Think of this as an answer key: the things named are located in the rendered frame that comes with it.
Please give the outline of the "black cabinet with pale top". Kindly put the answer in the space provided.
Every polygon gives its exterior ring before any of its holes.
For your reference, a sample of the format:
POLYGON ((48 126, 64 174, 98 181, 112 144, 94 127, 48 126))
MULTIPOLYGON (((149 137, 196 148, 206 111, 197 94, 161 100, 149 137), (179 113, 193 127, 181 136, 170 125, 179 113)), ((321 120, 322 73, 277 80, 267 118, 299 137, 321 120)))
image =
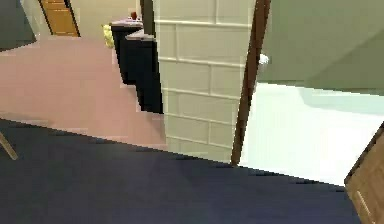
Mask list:
POLYGON ((157 42, 143 29, 126 36, 128 76, 135 80, 140 109, 163 113, 157 42))
POLYGON ((126 36, 135 33, 143 28, 143 24, 134 20, 119 20, 111 23, 112 36, 115 52, 118 60, 122 82, 126 85, 133 85, 135 80, 128 76, 128 59, 126 49, 126 36))

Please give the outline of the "yellow lumpy object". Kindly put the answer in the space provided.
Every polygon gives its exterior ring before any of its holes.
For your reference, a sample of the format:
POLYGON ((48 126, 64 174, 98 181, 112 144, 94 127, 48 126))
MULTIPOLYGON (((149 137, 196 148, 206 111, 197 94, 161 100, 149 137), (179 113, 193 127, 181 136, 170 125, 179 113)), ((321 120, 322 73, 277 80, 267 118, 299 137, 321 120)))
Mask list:
POLYGON ((102 26, 103 30, 103 36, 105 40, 105 44, 108 48, 113 48, 114 47, 114 40, 113 40, 113 34, 111 30, 111 26, 109 24, 104 24, 102 26))

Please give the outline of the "cream panelled room door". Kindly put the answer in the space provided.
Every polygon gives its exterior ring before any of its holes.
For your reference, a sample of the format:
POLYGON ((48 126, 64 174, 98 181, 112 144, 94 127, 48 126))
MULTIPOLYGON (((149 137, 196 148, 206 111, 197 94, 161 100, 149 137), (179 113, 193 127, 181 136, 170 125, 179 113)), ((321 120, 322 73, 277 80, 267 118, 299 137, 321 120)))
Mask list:
POLYGON ((154 0, 167 149, 236 164, 272 0, 154 0))

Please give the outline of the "orange wooden room door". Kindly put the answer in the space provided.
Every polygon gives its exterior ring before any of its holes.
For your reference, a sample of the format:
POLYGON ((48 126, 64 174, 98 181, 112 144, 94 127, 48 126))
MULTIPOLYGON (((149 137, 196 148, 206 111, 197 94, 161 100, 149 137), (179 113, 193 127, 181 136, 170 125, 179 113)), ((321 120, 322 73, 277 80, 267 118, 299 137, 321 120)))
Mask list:
POLYGON ((38 0, 52 35, 79 37, 70 0, 38 0))

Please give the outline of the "tan wooden furniture leg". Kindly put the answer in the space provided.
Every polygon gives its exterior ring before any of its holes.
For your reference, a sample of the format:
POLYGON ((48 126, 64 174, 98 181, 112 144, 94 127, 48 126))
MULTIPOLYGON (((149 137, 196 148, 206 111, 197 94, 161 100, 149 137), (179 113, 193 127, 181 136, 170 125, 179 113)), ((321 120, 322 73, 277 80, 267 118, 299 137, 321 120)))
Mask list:
POLYGON ((17 160, 18 155, 16 151, 12 148, 6 137, 0 132, 0 145, 4 148, 7 154, 10 156, 12 160, 17 160))

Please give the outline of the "brown wooden room door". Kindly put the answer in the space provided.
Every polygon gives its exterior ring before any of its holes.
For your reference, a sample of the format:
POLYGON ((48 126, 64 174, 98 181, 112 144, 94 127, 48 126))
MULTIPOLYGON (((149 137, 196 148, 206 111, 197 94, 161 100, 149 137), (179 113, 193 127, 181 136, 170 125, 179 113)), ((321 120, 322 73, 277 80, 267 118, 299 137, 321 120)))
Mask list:
POLYGON ((344 183, 361 224, 384 224, 384 121, 344 183))

